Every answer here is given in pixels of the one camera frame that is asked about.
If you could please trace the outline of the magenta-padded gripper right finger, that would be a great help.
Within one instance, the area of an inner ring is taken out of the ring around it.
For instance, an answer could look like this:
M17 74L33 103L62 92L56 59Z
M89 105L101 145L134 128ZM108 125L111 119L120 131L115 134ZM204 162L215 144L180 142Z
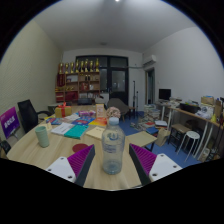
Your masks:
M129 144L129 154L143 186L181 170L164 153L156 155L140 146Z

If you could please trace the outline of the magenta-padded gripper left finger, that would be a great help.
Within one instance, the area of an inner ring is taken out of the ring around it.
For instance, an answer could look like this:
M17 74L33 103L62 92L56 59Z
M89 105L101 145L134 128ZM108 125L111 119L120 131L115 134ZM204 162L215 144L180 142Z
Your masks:
M94 156L95 146L90 145L68 158L59 157L47 168L47 171L78 186L83 186Z

